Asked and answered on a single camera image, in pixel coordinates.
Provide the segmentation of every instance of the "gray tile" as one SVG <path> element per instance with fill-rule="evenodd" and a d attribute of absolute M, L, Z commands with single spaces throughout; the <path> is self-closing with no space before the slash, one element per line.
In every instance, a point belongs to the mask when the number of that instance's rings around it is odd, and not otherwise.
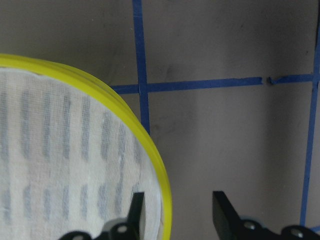
<path fill-rule="evenodd" d="M 320 94 L 317 99 L 311 175 L 309 183 L 306 225 L 310 228 L 320 226 Z"/>
<path fill-rule="evenodd" d="M 148 81 L 313 71 L 316 0 L 143 0 Z"/>
<path fill-rule="evenodd" d="M 0 52 L 82 69 L 110 85 L 137 83 L 132 3 L 2 0 Z"/>
<path fill-rule="evenodd" d="M 126 104 L 129 105 L 135 116 L 141 121 L 140 117 L 140 99 L 139 94 L 122 94 L 120 95 Z"/>
<path fill-rule="evenodd" d="M 173 198 L 172 240 L 217 239 L 212 191 L 271 230 L 298 224 L 310 83 L 151 93 Z"/>

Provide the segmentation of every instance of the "yellow ring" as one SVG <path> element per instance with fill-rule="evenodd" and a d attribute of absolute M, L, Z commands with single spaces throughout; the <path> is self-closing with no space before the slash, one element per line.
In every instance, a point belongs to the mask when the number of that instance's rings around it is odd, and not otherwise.
<path fill-rule="evenodd" d="M 172 195 L 168 175 L 154 142 L 125 101 L 111 87 L 98 78 L 80 69 L 61 63 L 0 54 L 0 67 L 27 70 L 71 85 L 102 103 L 127 125 L 145 149 L 155 169 L 163 204 L 162 239 L 169 240 L 172 225 Z"/>

